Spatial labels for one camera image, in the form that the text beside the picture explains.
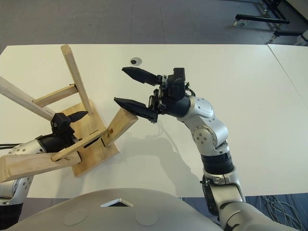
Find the wooden stick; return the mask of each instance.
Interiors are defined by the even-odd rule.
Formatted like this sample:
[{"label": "wooden stick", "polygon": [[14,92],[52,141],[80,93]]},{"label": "wooden stick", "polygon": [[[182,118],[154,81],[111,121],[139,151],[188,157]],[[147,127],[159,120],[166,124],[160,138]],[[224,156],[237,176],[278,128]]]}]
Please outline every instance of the wooden stick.
[{"label": "wooden stick", "polygon": [[81,162],[77,152],[71,153],[66,159],[57,162],[51,161],[53,155],[55,153],[4,155],[0,157],[0,182],[33,176]]},{"label": "wooden stick", "polygon": [[72,49],[69,47],[69,45],[66,44],[61,46],[61,51],[68,66],[68,69],[72,75],[73,81],[76,84],[81,101],[85,106],[85,109],[89,112],[89,115],[91,115],[93,111],[91,109],[85,87],[83,86],[82,79],[73,56]]},{"label": "wooden stick", "polygon": [[13,100],[15,103],[23,106],[24,108],[30,110],[31,112],[51,121],[54,111],[48,107],[39,107],[32,101],[34,98],[14,86],[9,81],[5,80],[0,76],[0,94],[6,96],[10,100]]},{"label": "wooden stick", "polygon": [[44,107],[48,104],[57,102],[61,99],[64,99],[72,94],[77,93],[78,90],[75,86],[75,84],[69,85],[65,88],[62,88],[60,90],[56,90],[53,93],[50,93],[48,95],[45,95],[43,97],[40,97],[36,100],[33,101],[33,103],[35,103],[37,106],[39,107]]},{"label": "wooden stick", "polygon": [[81,149],[83,146],[87,145],[88,143],[92,142],[93,140],[95,140],[96,138],[102,136],[102,134],[105,131],[100,129],[95,131],[94,133],[92,133],[91,135],[83,138],[81,141],[73,144],[72,146],[69,146],[68,148],[65,148],[63,150],[61,150],[60,152],[58,152],[56,155],[54,155],[53,157],[51,157],[52,161],[57,161],[59,159],[63,159],[66,158],[68,155],[70,155],[73,152],[78,151],[79,149]]},{"label": "wooden stick", "polygon": [[138,117],[130,113],[129,111],[120,108],[116,116],[111,121],[107,128],[107,133],[103,134],[103,142],[107,147],[117,140],[127,129],[129,129],[136,121]]}]

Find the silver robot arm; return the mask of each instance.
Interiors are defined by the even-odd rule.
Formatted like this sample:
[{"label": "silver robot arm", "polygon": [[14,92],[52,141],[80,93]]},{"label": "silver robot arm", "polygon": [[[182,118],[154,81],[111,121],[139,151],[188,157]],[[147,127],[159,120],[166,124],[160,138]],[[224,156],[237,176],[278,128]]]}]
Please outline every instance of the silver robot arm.
[{"label": "silver robot arm", "polygon": [[[174,68],[169,76],[156,76],[135,67],[122,70],[138,82],[159,85],[159,89],[150,96],[148,107],[136,101],[115,98],[121,107],[153,123],[157,122],[159,114],[171,115],[183,122],[192,133],[204,166],[201,183],[207,207],[219,217],[224,230],[294,230],[270,220],[245,203],[227,143],[228,129],[215,117],[210,102],[197,98],[189,83],[185,83],[184,68]],[[191,92],[191,96],[186,94],[187,91]]]},{"label": "silver robot arm", "polygon": [[[44,153],[45,148],[37,140],[19,144],[8,155]],[[0,230],[17,223],[23,203],[28,195],[33,176],[0,183]]]},{"label": "silver robot arm", "polygon": [[[52,134],[12,148],[8,155],[54,153],[67,148],[78,140],[70,123],[80,120],[88,112],[81,111],[66,116],[56,113],[51,120]],[[33,176],[0,183],[0,230],[18,222],[23,203],[28,195]]]},{"label": "silver robot arm", "polygon": [[227,143],[227,127],[215,117],[212,105],[203,98],[190,96],[188,113],[179,121],[192,133],[204,164],[203,190],[209,211],[219,216],[228,231],[291,231],[250,204],[245,203],[236,167]]}]

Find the wooden chair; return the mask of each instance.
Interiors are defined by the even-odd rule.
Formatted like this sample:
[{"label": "wooden chair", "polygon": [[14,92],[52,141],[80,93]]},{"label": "wooden chair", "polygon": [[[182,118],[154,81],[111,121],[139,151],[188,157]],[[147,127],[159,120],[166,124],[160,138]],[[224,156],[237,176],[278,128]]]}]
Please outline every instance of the wooden chair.
[{"label": "wooden chair", "polygon": [[[81,140],[58,153],[5,155],[1,157],[0,182],[32,176],[67,166],[72,166],[74,175],[79,177],[101,164],[107,158],[117,154],[119,151],[114,141],[138,120],[135,115],[120,108],[108,128],[106,128],[97,113],[94,103],[88,99],[71,48],[68,45],[63,45],[61,46],[61,51],[73,78],[73,84],[41,98],[34,99],[0,77],[0,93],[33,113],[51,121],[55,112],[46,106],[78,92],[81,103],[62,112],[65,115],[85,110],[89,112],[81,120],[71,124],[71,127],[75,130],[74,135]],[[85,145],[97,138],[99,139],[96,142],[84,148]]]}]

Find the black metal frame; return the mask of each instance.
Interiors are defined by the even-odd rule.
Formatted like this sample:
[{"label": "black metal frame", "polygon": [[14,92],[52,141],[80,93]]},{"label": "black metal frame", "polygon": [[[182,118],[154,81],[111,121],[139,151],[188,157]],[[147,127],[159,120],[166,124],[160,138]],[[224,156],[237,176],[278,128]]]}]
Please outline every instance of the black metal frame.
[{"label": "black metal frame", "polygon": [[278,37],[278,36],[300,36],[304,33],[304,31],[279,31],[279,30],[275,30],[274,32],[274,36]]},{"label": "black metal frame", "polygon": [[276,18],[266,18],[266,17],[259,17],[253,15],[246,15],[246,14],[237,14],[235,17],[234,26],[237,25],[239,20],[250,20],[250,21],[258,21],[258,22],[267,22],[267,23],[277,23],[277,24],[289,24],[290,21],[285,18],[283,13],[278,10],[278,5],[282,0],[262,0],[263,3],[267,6],[264,10],[264,13],[271,11]]}]

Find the tabletop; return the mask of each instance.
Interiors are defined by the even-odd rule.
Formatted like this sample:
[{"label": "tabletop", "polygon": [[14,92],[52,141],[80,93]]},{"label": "tabletop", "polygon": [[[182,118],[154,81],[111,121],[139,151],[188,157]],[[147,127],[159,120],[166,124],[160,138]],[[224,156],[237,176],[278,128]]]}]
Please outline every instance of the tabletop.
[{"label": "tabletop", "polygon": [[[154,87],[121,71],[132,57],[154,74],[184,67],[186,81],[229,129],[244,195],[308,192],[308,109],[266,45],[71,45],[86,91],[108,125],[114,97],[148,103]],[[0,75],[34,98],[72,83],[60,45],[9,46]],[[61,111],[77,95],[53,103]],[[0,142],[27,142],[51,131],[47,120],[0,95]],[[188,129],[175,118],[140,118],[117,141],[120,153],[80,178],[71,168],[34,177],[28,197],[70,198],[109,188],[148,188],[202,197],[202,162]]]},{"label": "tabletop", "polygon": [[308,108],[308,47],[269,44]]}]

